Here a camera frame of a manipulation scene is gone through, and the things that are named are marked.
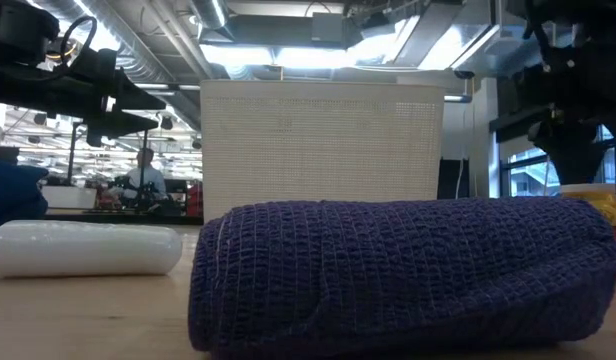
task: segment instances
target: white foam roll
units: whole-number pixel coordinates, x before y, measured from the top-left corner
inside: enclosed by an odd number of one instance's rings
[[[181,249],[164,227],[11,221],[0,227],[0,277],[166,274]]]

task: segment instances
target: white shirt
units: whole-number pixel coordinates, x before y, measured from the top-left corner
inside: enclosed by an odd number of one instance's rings
[[[135,168],[128,172],[127,176],[130,178],[130,185],[138,188],[141,183],[141,169]],[[166,194],[166,182],[164,181],[164,176],[161,172],[152,166],[146,166],[144,169],[144,184],[148,184],[149,182],[155,184],[155,190],[161,195],[161,197],[168,196]],[[135,190],[126,189],[124,190],[124,197],[128,199],[134,199],[137,196],[137,192]]]

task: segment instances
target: purple mesh fabric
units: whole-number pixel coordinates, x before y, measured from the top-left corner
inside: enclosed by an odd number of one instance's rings
[[[615,279],[583,201],[258,204],[203,228],[189,332],[224,358],[580,340]]]

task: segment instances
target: man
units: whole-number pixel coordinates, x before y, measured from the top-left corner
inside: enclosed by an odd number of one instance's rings
[[[145,159],[144,185],[149,182],[155,184],[155,190],[158,193],[157,198],[163,199],[168,196],[166,194],[166,182],[164,181],[164,176],[161,172],[150,165],[154,157],[155,152],[152,151],[152,149],[140,150],[139,153],[137,153],[137,168],[130,170],[126,176],[129,178],[130,185],[138,188],[141,184],[141,166],[144,164]],[[127,199],[134,199],[136,196],[137,192],[135,190],[124,190],[123,197]]]

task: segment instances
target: workbench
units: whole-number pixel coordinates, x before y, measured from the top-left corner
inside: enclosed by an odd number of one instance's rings
[[[208,357],[190,347],[186,325],[190,271],[199,228],[175,229],[183,235],[184,251],[169,276],[0,280],[0,360]],[[603,329],[579,343],[540,350],[421,358],[616,360],[616,297]]]

